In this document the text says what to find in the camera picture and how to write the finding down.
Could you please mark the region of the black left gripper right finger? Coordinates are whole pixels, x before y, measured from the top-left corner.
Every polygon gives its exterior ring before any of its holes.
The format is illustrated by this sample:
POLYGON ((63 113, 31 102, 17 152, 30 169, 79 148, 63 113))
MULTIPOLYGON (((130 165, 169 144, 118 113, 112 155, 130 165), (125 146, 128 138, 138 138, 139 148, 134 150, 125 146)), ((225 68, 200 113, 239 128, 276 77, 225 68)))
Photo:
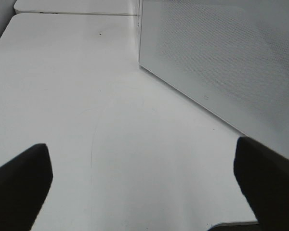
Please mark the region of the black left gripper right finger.
POLYGON ((289 160, 249 137, 240 137, 234 176, 261 229, 289 231, 289 160))

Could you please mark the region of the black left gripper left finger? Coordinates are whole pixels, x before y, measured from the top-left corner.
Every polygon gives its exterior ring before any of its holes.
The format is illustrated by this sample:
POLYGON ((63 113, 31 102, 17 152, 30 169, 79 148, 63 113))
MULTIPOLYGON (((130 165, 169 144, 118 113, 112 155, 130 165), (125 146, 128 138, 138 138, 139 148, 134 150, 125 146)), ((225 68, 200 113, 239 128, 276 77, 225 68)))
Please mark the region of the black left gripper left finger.
POLYGON ((48 147, 39 143, 0 167, 0 231, 31 230, 50 190, 48 147))

